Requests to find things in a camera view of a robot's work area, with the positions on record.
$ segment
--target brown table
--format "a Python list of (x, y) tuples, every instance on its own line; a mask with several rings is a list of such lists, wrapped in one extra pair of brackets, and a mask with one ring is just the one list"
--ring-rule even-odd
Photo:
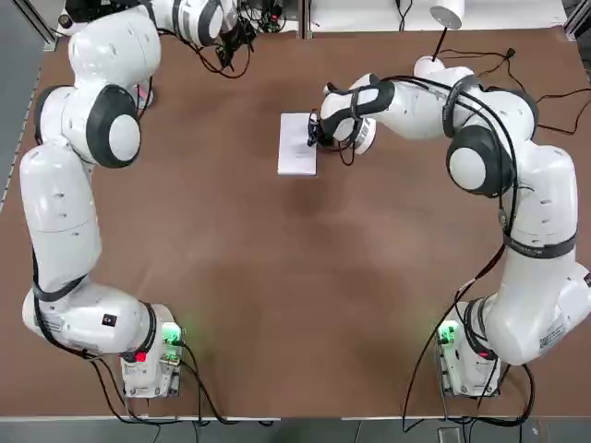
[[(346, 87), (361, 75), (411, 73), (438, 35), (427, 32), (264, 36), (247, 75), (208, 73), (164, 39), (154, 78), (157, 101), (142, 121), (143, 145), (126, 170), (93, 178), (103, 256), (92, 277), (170, 306), (199, 354), (222, 413), (232, 416), (398, 416), (424, 340), (454, 289), (501, 241), (496, 203), (454, 186), (449, 141), (405, 141), (381, 129), (354, 167), (320, 155), (318, 176), (277, 176), (281, 112), (319, 106), (328, 80)], [(445, 47), (505, 52), (534, 97), (588, 87), (575, 43), (562, 30), (454, 32)], [(450, 60), (476, 72), (496, 57)], [(39, 90), (73, 80), (66, 45), (46, 55)], [(488, 81), (514, 87), (506, 68)], [(544, 103), (541, 121), (569, 127), (587, 100)], [(591, 266), (591, 126), (565, 137), (540, 129), (574, 158), (580, 189), (579, 259)], [(31, 121), (23, 149), (33, 146)], [(13, 177), (0, 216), (0, 333), (4, 339), (0, 414), (108, 414), (88, 364), (30, 333), (21, 304), (30, 287), (30, 242)], [(496, 290), (500, 270), (473, 296)], [(531, 364), (535, 413), (591, 415), (586, 321)], [(517, 414), (525, 379), (514, 369), (499, 400), (481, 413)], [(472, 402), (452, 403), (455, 413)], [(441, 415), (432, 355), (410, 404)], [(195, 384), (152, 401), (150, 414), (195, 415)]]

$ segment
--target gray floor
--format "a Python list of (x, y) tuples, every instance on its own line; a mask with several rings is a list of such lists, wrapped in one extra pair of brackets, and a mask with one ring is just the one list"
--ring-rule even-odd
[[(63, 0), (35, 0), (42, 5), (42, 12), (50, 22), (59, 13)], [(31, 91), (36, 83), (42, 59), (42, 39), (18, 14), (13, 4), (0, 0), (0, 56), (11, 60), (0, 70), (0, 184), (5, 182), (14, 161), (22, 124), (30, 104)], [(586, 54), (585, 40), (581, 42)], [(235, 426), (212, 424), (200, 431), (200, 440), (205, 443), (378, 443), (378, 442), (438, 442), (438, 429), (447, 426), (437, 420), (418, 426), (404, 435), (400, 421), (368, 421), (358, 428), (359, 422), (341, 420), (284, 420), (271, 428), (257, 423)], [(145, 425), (122, 425), (115, 420), (71, 422), (22, 422), (0, 421), (1, 443), (85, 443), (129, 442), (151, 443), (156, 429)], [(584, 442), (591, 435), (591, 421), (587, 420), (531, 420), (524, 425), (524, 443)], [(477, 424), (472, 441), (476, 443), (517, 442), (517, 429), (499, 429)], [(190, 423), (163, 427), (158, 443), (196, 441)]]
[(10, 60), (0, 69), (0, 211), (4, 184), (14, 164), (30, 96), (37, 82), (43, 39), (12, 2), (0, 1), (0, 57)]
[[(201, 443), (437, 443), (438, 430), (450, 427), (437, 420), (425, 422), (403, 434), (400, 421), (365, 421), (359, 427), (357, 421), (341, 420), (283, 420), (272, 427), (258, 423), (239, 425), (211, 424), (199, 431)], [(149, 425), (122, 425), (117, 422), (39, 422), (0, 423), (0, 435), (5, 443), (85, 443), (127, 442), (151, 443), (157, 428)], [(462, 434), (459, 427), (457, 435)], [(583, 420), (532, 420), (524, 425), (524, 443), (583, 442), (591, 434), (591, 423)], [(517, 428), (501, 429), (476, 424), (471, 440), (474, 443), (519, 441)], [(195, 430), (191, 423), (167, 425), (158, 436), (158, 443), (193, 442)], [(462, 440), (445, 440), (459, 443)]]

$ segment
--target metal frame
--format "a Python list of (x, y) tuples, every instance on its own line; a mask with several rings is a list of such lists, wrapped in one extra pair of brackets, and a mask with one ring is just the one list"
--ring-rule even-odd
[(591, 27), (591, 0), (582, 0), (566, 19), (564, 31), (570, 41), (575, 41), (578, 36)]
[(57, 38), (52, 29), (45, 23), (37, 9), (30, 3), (29, 0), (12, 0), (12, 3), (20, 10), (21, 14), (27, 19), (30, 25), (42, 36), (45, 40), (43, 46), (44, 51), (55, 51), (57, 45)]
[(298, 23), (296, 37), (302, 40), (310, 40), (312, 38), (312, 22), (310, 5), (311, 0), (298, 0)]

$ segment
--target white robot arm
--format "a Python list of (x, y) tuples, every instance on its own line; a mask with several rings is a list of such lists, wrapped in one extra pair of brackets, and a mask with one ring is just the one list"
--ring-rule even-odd
[(72, 37), (74, 86), (50, 88), (38, 100), (39, 146), (20, 164), (34, 261), (22, 315), (29, 329), (54, 344), (120, 354), (127, 396), (165, 397), (178, 382), (180, 350), (169, 343), (180, 339), (180, 329), (165, 306), (88, 277), (102, 251), (91, 175), (95, 165), (123, 168), (139, 155), (137, 107), (128, 90), (160, 64), (157, 28), (208, 45), (236, 22), (232, 0), (224, 1), (225, 9), (215, 0), (141, 3)]
[[(448, 88), (412, 79), (379, 81), (373, 75), (364, 76), (350, 90), (327, 85), (320, 115), (310, 126), (310, 143), (348, 142), (357, 154), (363, 153), (375, 137), (372, 120), (405, 138), (445, 134), (452, 139), (446, 157), (451, 179), (472, 194), (493, 198), (501, 192), (505, 208), (513, 204), (516, 174), (513, 229), (505, 235), (501, 287), (490, 297), (459, 303), (457, 312), (463, 318), (452, 311), (440, 328), (448, 388), (454, 394), (480, 396), (489, 378), (488, 393), (496, 390), (498, 359), (511, 365), (534, 360), (587, 317), (591, 274), (575, 261), (573, 162), (566, 151), (531, 141), (537, 124), (534, 101), (521, 91), (484, 90), (468, 68), (446, 69), (430, 58), (417, 62), (416, 75)], [(491, 112), (465, 96), (458, 98), (494, 128), (481, 115), (453, 105), (450, 96), (459, 91), (500, 118), (513, 142), (516, 168), (508, 140)]]

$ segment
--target sheet of paper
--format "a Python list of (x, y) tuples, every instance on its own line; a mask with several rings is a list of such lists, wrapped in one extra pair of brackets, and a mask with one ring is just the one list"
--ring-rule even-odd
[(316, 175), (316, 144), (308, 146), (308, 113), (281, 114), (278, 175)]

